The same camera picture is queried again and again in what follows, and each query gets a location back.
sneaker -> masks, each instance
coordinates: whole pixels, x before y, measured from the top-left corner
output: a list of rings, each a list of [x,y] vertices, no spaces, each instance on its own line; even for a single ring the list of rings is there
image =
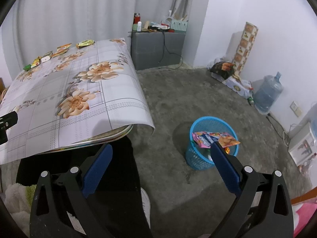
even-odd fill
[[[143,188],[141,188],[141,196],[142,196],[143,211],[144,211],[147,223],[149,224],[149,228],[151,229],[151,225],[150,225],[150,210],[151,210],[150,198]]]

black pants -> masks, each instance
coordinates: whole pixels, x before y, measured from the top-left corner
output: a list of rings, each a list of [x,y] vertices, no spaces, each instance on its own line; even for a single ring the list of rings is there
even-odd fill
[[[116,238],[152,237],[143,212],[140,179],[133,156],[131,141],[127,137],[111,142],[113,158],[96,192],[87,202],[101,223]],[[51,174],[67,172],[72,166],[95,155],[101,145],[34,155],[21,160],[16,182],[24,186],[37,184],[42,171]]]

white curtain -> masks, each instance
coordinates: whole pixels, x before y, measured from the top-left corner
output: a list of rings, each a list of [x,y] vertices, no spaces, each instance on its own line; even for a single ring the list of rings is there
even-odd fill
[[[125,37],[129,47],[135,12],[143,22],[160,22],[168,10],[184,16],[190,6],[191,0],[17,0],[3,23],[10,75],[70,42]]]

blue plastic basket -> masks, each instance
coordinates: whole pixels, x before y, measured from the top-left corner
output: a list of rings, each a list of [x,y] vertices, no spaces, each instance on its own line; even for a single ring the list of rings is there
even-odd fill
[[[186,151],[187,164],[195,170],[205,170],[215,165],[213,161],[202,155],[203,149],[199,148],[193,141],[192,133],[198,131],[227,132],[238,140],[234,130],[225,121],[213,116],[205,116],[197,119],[189,131],[190,142]],[[230,155],[236,156],[238,154],[238,149],[239,145],[231,146]]]

wallpaper roll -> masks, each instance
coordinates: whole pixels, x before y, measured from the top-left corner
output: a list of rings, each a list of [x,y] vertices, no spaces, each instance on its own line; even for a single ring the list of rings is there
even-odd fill
[[[241,73],[245,62],[248,59],[258,30],[259,29],[257,26],[254,26],[249,22],[245,23],[240,43],[238,45],[234,59],[232,60],[232,63],[234,64],[233,67],[238,72],[238,74]]]

